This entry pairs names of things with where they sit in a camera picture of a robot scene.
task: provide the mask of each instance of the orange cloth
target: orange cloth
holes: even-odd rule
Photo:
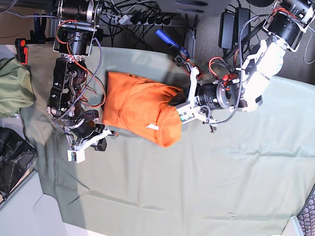
[[[168,105],[181,91],[128,73],[109,72],[103,123],[167,148],[181,138],[181,119],[176,108]]]

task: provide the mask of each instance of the black robot arm segment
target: black robot arm segment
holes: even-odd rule
[[[56,33],[54,51],[61,54],[56,60],[54,82],[48,101],[47,111],[53,121],[64,123],[63,131],[70,149],[68,160],[78,163],[85,160],[85,149],[93,146],[95,150],[105,151],[105,137],[113,135],[102,124],[95,122],[99,118],[97,110],[85,111],[82,103],[87,102],[83,93],[86,91],[102,62],[102,48],[95,32],[103,8],[102,0],[61,0],[58,6],[59,27]],[[100,48],[100,62],[95,74],[91,74],[83,57],[91,54],[93,40]]]

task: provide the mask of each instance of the green cloth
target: green cloth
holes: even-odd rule
[[[21,118],[43,192],[58,201],[63,222],[109,236],[269,236],[302,209],[315,182],[314,86],[274,77],[255,112],[237,112],[215,134],[190,122],[169,148],[112,127],[119,136],[106,138],[107,150],[90,147],[77,164],[45,111],[60,55],[51,45],[29,50],[37,100]],[[94,48],[85,63],[94,71],[98,60]],[[103,48],[103,82],[106,71],[189,85],[171,57],[156,52]],[[100,95],[87,96],[97,104],[101,89],[91,87]],[[213,115],[221,121],[230,113]]]
[[[14,117],[33,104],[30,72],[16,59],[0,61],[0,118]]]

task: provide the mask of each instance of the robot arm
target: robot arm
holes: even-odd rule
[[[78,163],[85,160],[84,150],[89,146],[105,151],[105,137],[114,135],[103,124],[95,123],[98,111],[85,111],[81,99],[88,77],[83,57],[91,54],[102,8],[102,0],[61,0],[58,7],[54,51],[61,57],[56,60],[47,111],[53,121],[63,122],[62,130],[70,145],[68,160]]]
[[[298,50],[303,33],[314,20],[314,12],[315,4],[311,1],[278,0],[263,25],[268,38],[261,40],[251,50],[242,66],[227,76],[232,79],[224,81],[217,79],[213,83],[195,87],[193,79],[190,78],[193,89],[190,89],[187,103],[177,107],[182,122],[199,119],[205,123],[206,120],[213,128],[230,120],[235,111],[256,110],[263,102],[262,95],[269,86],[272,76],[281,70],[286,52]],[[188,103],[192,96],[194,104]],[[230,109],[233,113],[226,121],[217,122],[212,119],[211,111],[218,109]]]

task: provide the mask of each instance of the gray carpet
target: gray carpet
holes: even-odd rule
[[[249,4],[246,0],[240,1],[242,7],[248,7]],[[232,5],[237,6],[237,1],[232,1]],[[269,14],[271,12],[271,6],[265,8],[259,8],[251,6],[251,10],[259,14]],[[108,28],[103,27],[105,32],[108,33]],[[145,41],[150,44],[154,51],[162,52],[162,53],[169,53],[172,52],[167,48],[166,44],[162,42],[156,35],[155,31],[158,27],[153,27],[149,33],[145,37]],[[183,44],[183,35],[184,30],[181,28],[171,28],[171,27],[164,27],[165,31],[169,33],[169,35],[177,41],[179,44]],[[218,35],[220,31],[220,17],[203,17],[200,20],[198,29],[197,29],[197,36],[196,36],[196,60],[198,61],[208,61],[210,58],[215,56],[223,56],[222,49],[218,47]],[[315,72],[315,63],[311,65],[307,65],[304,63],[304,51],[307,45],[307,42],[310,38],[310,32],[307,32],[301,41],[300,48],[297,53],[287,52],[284,57],[284,65],[279,76],[286,77],[289,79],[294,79],[310,84],[315,85],[315,77],[313,73]],[[266,38],[266,35],[262,32],[259,33],[260,39]],[[312,61],[315,59],[315,48],[313,47],[315,42],[315,37],[312,38],[310,43],[310,47],[307,53],[307,61]],[[143,49],[146,50],[145,46],[138,43],[137,40],[132,38],[130,33],[127,33],[127,36],[124,37],[123,34],[119,34],[114,38],[114,47],[122,47],[122,48],[136,48],[136,49]],[[251,45],[255,45],[258,43],[258,39],[255,37],[251,40]],[[111,46],[110,38],[105,38],[103,41],[103,46]]]

